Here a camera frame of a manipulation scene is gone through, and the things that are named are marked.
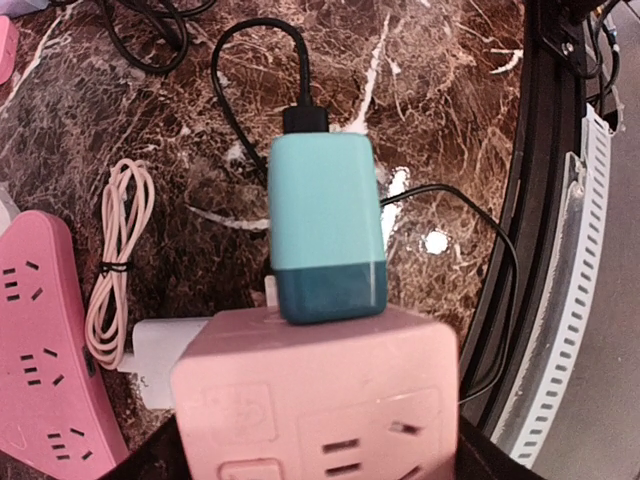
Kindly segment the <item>pink triangular power strip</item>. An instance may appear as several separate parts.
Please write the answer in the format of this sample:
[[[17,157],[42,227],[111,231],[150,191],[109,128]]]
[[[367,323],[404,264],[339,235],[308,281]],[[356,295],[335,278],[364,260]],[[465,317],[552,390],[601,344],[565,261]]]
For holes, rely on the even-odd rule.
[[[36,210],[1,236],[1,450],[57,479],[98,479],[128,455],[85,344],[70,231]]]

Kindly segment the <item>teal charger plug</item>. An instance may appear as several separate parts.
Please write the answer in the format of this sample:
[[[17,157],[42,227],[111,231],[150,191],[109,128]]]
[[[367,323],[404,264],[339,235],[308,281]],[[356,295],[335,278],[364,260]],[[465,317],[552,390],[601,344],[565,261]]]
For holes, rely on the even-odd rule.
[[[372,144],[355,133],[292,133],[271,145],[270,257],[294,325],[369,317],[387,306]]]

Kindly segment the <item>pink charger plug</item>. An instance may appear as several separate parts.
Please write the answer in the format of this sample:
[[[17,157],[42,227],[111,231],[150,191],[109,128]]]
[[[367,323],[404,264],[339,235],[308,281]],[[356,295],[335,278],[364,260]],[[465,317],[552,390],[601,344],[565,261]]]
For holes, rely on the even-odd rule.
[[[0,16],[0,84],[6,83],[15,67],[19,32],[5,15]]]

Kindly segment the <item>pink white cube adapter cluster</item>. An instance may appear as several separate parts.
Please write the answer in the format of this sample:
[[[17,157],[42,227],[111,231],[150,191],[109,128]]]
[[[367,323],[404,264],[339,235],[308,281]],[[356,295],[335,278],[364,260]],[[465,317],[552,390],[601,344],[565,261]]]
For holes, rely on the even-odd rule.
[[[451,479],[458,388],[455,332],[396,307],[312,326],[221,312],[171,372],[195,479]]]

